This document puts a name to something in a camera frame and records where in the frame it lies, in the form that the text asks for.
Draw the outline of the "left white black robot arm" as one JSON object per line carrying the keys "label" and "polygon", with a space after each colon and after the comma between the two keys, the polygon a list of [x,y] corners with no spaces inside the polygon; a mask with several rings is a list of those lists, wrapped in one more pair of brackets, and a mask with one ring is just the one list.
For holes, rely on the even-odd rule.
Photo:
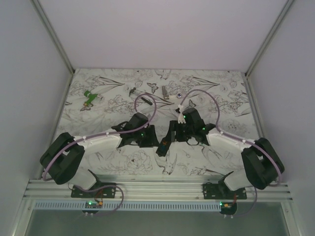
{"label": "left white black robot arm", "polygon": [[129,121],[112,126],[109,130],[89,136],[60,134],[40,158],[44,168],[42,179],[53,180],[57,185],[70,183],[88,197],[100,193],[101,181],[91,170],[81,169],[83,157],[99,151],[114,151],[117,148],[136,144],[140,148],[159,145],[155,126],[142,113],[135,113]]}

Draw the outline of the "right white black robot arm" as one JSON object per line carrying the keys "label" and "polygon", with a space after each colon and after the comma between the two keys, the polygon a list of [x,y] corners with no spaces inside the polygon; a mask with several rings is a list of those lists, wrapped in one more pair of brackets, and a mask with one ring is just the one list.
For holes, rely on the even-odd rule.
{"label": "right white black robot arm", "polygon": [[206,124],[195,108],[183,110],[179,107],[177,112],[178,119],[170,121],[167,135],[160,142],[156,154],[166,156],[172,143],[187,143],[195,138],[199,144],[219,146],[240,155],[243,169],[230,172],[219,180],[218,193],[222,198],[229,199],[236,190],[250,186],[263,190],[281,179],[284,165],[267,139],[246,140],[226,133],[217,125]]}

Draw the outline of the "grey metal clip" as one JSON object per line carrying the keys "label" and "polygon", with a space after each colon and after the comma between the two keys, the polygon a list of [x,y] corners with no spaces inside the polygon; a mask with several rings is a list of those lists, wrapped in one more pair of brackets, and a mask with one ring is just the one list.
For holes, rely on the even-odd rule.
{"label": "grey metal clip", "polygon": [[168,100],[169,99],[169,94],[168,94],[168,92],[166,90],[166,87],[162,86],[161,89],[162,89],[163,99]]}

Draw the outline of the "black fuse box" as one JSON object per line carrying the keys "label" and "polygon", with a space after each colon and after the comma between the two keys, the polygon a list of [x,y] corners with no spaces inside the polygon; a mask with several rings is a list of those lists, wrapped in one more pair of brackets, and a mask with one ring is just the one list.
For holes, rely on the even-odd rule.
{"label": "black fuse box", "polygon": [[166,156],[167,152],[169,151],[170,145],[171,145],[171,141],[168,140],[167,138],[163,138],[156,150],[156,154],[159,157]]}

